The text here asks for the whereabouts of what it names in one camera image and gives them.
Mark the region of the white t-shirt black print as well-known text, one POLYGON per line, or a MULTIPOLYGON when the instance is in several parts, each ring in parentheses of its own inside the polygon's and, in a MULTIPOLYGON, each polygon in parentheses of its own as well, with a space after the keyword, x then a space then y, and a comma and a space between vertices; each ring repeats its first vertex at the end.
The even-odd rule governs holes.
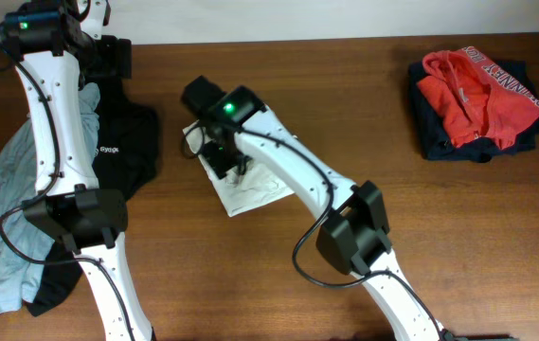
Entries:
POLYGON ((198 159, 229 217, 271 204, 294 193, 256 160, 246 163, 245 174, 239 175, 232 169, 226 172, 223 179, 219 179, 202 155, 198 159))

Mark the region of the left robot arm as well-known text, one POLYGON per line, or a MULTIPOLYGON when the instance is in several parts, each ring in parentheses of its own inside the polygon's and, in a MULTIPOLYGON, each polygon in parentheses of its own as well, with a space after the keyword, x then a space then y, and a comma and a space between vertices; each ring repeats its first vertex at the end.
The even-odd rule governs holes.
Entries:
POLYGON ((132 76, 132 46, 103 34, 106 1, 26 1, 0 25, 0 49, 24 86, 36 148, 35 196, 15 209, 71 253, 92 289, 108 340, 153 340, 125 253, 126 201, 101 188, 84 141, 87 79, 132 76))

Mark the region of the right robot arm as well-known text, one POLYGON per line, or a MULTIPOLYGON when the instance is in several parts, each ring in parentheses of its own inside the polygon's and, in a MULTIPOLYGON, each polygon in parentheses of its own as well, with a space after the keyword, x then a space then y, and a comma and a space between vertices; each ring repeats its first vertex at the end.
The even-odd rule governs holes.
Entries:
POLYGON ((227 93, 200 76, 185 87, 181 100, 229 156, 260 162, 310 210, 314 223, 296 252, 315 237, 322 258, 352 278, 343 288, 363 287, 396 339, 445 339, 446 329, 403 274, 388 237, 383 194, 372 182, 358 185, 323 163, 245 86, 227 93))

